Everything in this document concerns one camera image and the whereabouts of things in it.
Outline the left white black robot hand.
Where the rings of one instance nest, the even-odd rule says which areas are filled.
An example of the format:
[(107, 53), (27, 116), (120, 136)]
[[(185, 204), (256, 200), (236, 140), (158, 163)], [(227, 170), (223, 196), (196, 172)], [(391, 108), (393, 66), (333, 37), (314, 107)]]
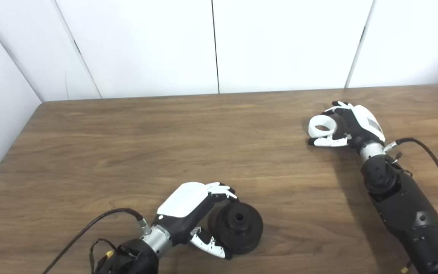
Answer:
[(144, 237), (144, 241), (158, 257), (179, 244), (191, 243), (206, 253), (230, 260), (232, 253), (228, 248), (199, 225), (214, 205), (221, 201), (239, 202), (239, 199), (234, 189), (221, 182), (181, 184), (158, 207), (151, 233)]

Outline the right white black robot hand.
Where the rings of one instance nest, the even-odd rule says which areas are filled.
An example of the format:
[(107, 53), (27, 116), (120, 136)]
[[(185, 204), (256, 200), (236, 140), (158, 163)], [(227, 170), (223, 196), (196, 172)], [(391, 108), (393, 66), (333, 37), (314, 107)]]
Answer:
[[(309, 122), (307, 143), (314, 147), (351, 147), (358, 151), (370, 143), (384, 145), (384, 132), (375, 116), (362, 105), (333, 101), (332, 107), (314, 116)], [(337, 115), (343, 121), (345, 132), (340, 139), (334, 135), (338, 129)]]

